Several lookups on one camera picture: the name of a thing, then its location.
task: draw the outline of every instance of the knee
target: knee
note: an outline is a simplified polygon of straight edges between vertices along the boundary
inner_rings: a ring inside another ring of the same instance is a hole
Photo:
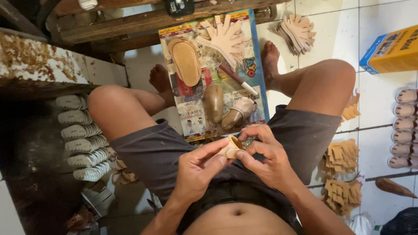
[[[320,62],[324,77],[335,85],[347,87],[350,92],[356,83],[356,70],[348,62],[340,59],[328,59]]]
[[[108,107],[116,102],[124,88],[118,85],[103,85],[94,89],[88,96],[89,112],[93,119],[108,112]]]

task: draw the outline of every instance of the stomach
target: stomach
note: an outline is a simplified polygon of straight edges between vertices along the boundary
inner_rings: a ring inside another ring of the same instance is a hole
[[[220,204],[199,216],[184,235],[296,235],[272,211],[249,203]]]

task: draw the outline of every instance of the leg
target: leg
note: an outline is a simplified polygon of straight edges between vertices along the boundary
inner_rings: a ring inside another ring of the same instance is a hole
[[[266,88],[292,98],[287,109],[341,116],[353,92],[356,72],[347,62],[321,61],[287,74],[279,74],[279,52],[272,42],[263,51]]]
[[[159,93],[107,85],[89,95],[90,114],[109,141],[156,125],[151,116],[175,105],[165,68],[156,65],[150,77],[165,85],[158,86]]]
[[[166,121],[151,116],[174,104],[167,71],[151,70],[159,93],[101,86],[89,95],[89,111],[127,167],[164,204],[176,182],[178,157],[193,150]]]
[[[341,60],[325,60],[288,74],[279,74],[277,48],[267,42],[263,51],[266,88],[292,98],[276,107],[268,125],[283,145],[299,178],[308,185],[332,140],[352,94],[355,70]]]

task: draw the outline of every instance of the hand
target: hand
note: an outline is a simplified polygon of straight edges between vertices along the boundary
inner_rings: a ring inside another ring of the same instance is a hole
[[[238,140],[243,142],[248,136],[258,136],[262,141],[253,141],[247,152],[237,153],[237,158],[244,166],[254,172],[266,185],[275,188],[286,195],[296,184],[302,183],[292,167],[283,146],[274,138],[268,125],[250,125],[243,128]],[[263,154],[263,162],[255,160],[252,155]]]
[[[181,155],[172,195],[190,204],[201,199],[212,178],[232,162],[225,156],[215,156],[228,143],[229,139],[223,138]]]

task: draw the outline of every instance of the black device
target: black device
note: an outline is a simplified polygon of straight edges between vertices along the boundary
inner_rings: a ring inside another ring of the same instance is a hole
[[[173,18],[194,13],[193,0],[164,0],[168,15]]]

